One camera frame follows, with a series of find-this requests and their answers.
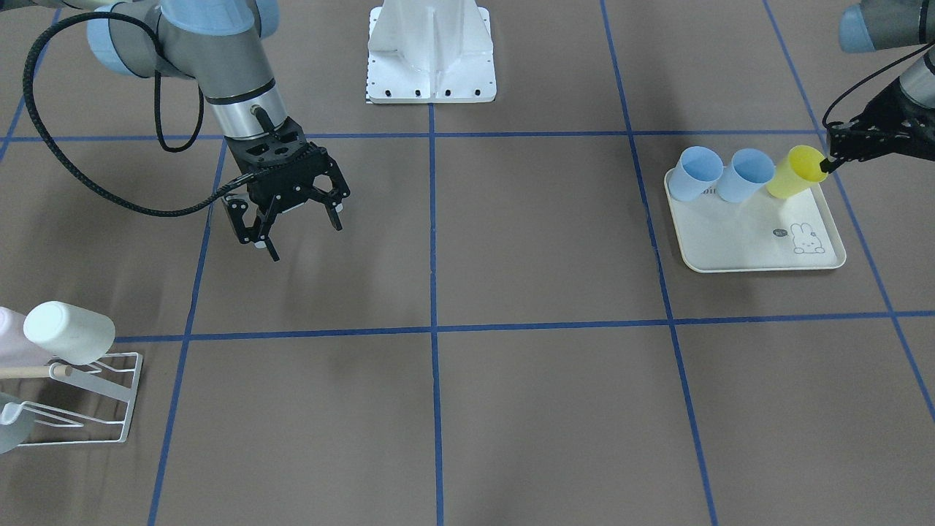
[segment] blue joint cap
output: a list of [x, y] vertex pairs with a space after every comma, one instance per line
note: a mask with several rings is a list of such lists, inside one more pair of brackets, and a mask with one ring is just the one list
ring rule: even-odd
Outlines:
[[245, 0], [163, 0], [160, 6], [169, 23], [197, 35], [239, 35], [254, 24]]
[[[109, 13], [117, 4], [110, 6], [101, 6], [95, 11]], [[123, 59], [117, 54], [117, 48], [114, 47], [114, 41], [110, 38], [110, 20], [94, 19], [88, 21], [87, 26], [88, 46], [97, 60], [114, 73], [121, 75], [134, 76], [133, 71], [123, 63]]]
[[260, 13], [260, 38], [276, 33], [280, 27], [280, 6], [276, 0], [256, 0], [256, 10]]
[[867, 23], [864, 22], [864, 13], [860, 4], [850, 6], [841, 15], [841, 24], [838, 25], [838, 42], [845, 53], [869, 53], [876, 51]]

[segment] wooden handle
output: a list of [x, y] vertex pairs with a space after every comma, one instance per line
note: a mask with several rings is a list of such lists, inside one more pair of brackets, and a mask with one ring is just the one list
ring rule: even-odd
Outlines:
[[0, 369], [0, 380], [13, 378], [48, 378], [50, 373], [53, 377], [71, 376], [74, 368], [63, 363], [54, 363], [51, 366], [39, 365], [36, 367], [6, 367]]

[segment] white mounting bracket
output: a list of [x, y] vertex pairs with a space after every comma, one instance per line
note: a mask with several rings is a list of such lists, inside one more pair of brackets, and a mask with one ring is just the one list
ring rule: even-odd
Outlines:
[[474, 0], [385, 0], [370, 11], [367, 102], [490, 102], [490, 13]]

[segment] cup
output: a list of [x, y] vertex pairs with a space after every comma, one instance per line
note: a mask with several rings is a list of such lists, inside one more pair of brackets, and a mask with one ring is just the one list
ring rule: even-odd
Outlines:
[[52, 359], [49, 351], [26, 339], [25, 321], [26, 316], [0, 307], [0, 368], [45, 365]]
[[114, 322], [68, 303], [46, 301], [26, 316], [26, 338], [74, 365], [87, 365], [104, 356], [114, 343]]
[[744, 148], [730, 159], [730, 165], [717, 182], [717, 195], [730, 203], [740, 203], [772, 180], [776, 167], [772, 159], [754, 148]]
[[776, 176], [766, 185], [773, 197], [788, 199], [799, 192], [824, 181], [827, 174], [821, 170], [825, 154], [811, 146], [796, 146], [776, 165]]
[[669, 175], [669, 195], [679, 201], [690, 201], [711, 188], [723, 171], [724, 163], [717, 153], [703, 146], [689, 147]]
[[[6, 393], [0, 393], [0, 414], [8, 413], [4, 411], [8, 403], [18, 404], [21, 402]], [[36, 424], [36, 416], [32, 411], [22, 411], [16, 405], [11, 407], [17, 410], [13, 413], [18, 414], [8, 424], [0, 421], [0, 454], [22, 444], [22, 441], [26, 440]]]

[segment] blue cup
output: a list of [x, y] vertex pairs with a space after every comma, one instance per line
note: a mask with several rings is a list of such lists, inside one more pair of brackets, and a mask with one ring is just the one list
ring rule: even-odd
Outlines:
[[740, 203], [772, 181], [775, 173], [776, 167], [768, 155], [744, 148], [730, 159], [730, 165], [717, 182], [717, 195], [727, 202]]
[[703, 146], [687, 148], [669, 175], [669, 195], [690, 201], [711, 188], [723, 171], [724, 163], [717, 153]]

